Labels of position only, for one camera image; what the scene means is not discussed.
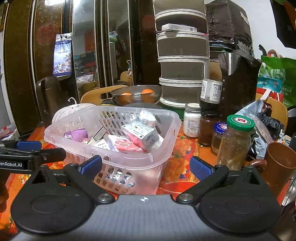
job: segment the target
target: cup handle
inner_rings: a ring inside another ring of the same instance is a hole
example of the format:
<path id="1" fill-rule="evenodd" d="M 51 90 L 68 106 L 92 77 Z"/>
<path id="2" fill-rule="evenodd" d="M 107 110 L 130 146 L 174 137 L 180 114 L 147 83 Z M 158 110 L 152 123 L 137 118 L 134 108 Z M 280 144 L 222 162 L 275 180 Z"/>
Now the cup handle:
<path id="1" fill-rule="evenodd" d="M 250 165 L 255 167 L 258 170 L 258 172 L 261 174 L 266 169 L 267 162 L 264 159 L 256 159 L 256 160 L 250 161 Z"/>

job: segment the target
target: clear plastic basket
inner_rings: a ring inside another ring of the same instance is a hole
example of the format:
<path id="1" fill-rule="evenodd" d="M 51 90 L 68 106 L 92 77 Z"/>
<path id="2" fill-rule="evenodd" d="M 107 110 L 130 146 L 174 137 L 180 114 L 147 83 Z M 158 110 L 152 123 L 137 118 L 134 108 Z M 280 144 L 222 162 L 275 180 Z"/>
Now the clear plastic basket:
<path id="1" fill-rule="evenodd" d="M 44 140 L 66 150 L 65 164 L 81 164 L 94 155 L 100 155 L 103 168 L 94 182 L 104 189 L 118 194 L 155 194 L 181 126 L 175 112 L 149 109 L 156 116 L 156 128 L 164 141 L 158 149 L 146 154 L 119 153 L 64 138 L 65 132 L 79 128 L 85 128 L 91 137 L 101 126 L 111 134 L 126 136 L 121 126 L 135 119 L 141 110 L 109 106 L 84 108 L 47 127 Z"/>

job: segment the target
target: brown plastic cup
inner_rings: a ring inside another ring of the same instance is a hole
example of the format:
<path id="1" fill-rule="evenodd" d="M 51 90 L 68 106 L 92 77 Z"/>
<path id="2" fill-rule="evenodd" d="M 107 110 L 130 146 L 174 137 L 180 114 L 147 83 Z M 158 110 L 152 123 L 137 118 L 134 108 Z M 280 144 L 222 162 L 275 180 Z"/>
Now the brown plastic cup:
<path id="1" fill-rule="evenodd" d="M 264 159 L 251 161 L 250 165 L 258 168 L 273 194 L 278 197 L 296 170 L 296 152 L 284 144 L 273 142 L 267 146 Z"/>

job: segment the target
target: brown sauce jar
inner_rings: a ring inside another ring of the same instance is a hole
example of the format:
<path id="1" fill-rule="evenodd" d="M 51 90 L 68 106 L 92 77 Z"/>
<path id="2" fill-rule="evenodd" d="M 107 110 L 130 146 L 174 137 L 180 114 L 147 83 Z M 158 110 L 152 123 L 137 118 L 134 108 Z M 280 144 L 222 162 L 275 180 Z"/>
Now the brown sauce jar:
<path id="1" fill-rule="evenodd" d="M 214 133 L 214 125 L 219 122 L 219 113 L 216 110 L 202 108 L 200 118 L 200 128 L 198 131 L 198 143 L 210 146 Z"/>

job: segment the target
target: green lid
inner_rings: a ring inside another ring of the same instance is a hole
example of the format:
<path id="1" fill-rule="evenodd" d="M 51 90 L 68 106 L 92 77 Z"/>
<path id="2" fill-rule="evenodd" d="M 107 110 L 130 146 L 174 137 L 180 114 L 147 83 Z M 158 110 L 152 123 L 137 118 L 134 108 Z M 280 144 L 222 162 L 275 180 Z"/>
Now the green lid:
<path id="1" fill-rule="evenodd" d="M 227 126 L 237 131 L 251 132 L 255 123 L 250 118 L 242 115 L 230 115 L 227 117 Z"/>

